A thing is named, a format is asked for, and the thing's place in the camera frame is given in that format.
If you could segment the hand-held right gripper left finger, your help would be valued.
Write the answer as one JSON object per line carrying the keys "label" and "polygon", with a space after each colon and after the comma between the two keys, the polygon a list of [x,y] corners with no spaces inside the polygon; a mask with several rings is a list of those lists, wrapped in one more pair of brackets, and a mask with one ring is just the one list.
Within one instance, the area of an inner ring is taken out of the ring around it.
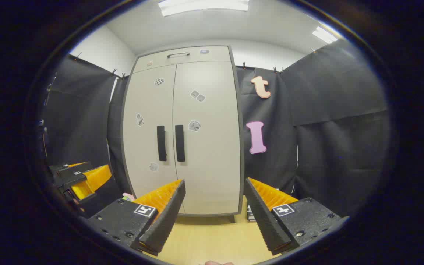
{"label": "hand-held right gripper left finger", "polygon": [[118,198],[87,222],[118,244],[158,255],[168,239],[186,195],[175,180],[135,200]]}

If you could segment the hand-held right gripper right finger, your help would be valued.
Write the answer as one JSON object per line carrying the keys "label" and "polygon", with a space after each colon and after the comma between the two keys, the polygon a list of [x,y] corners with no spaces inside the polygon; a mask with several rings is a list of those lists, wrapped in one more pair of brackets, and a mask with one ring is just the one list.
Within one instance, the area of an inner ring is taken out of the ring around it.
{"label": "hand-held right gripper right finger", "polygon": [[349,219],[311,197],[296,199],[252,178],[245,179],[244,194],[273,255],[309,245],[339,230]]}

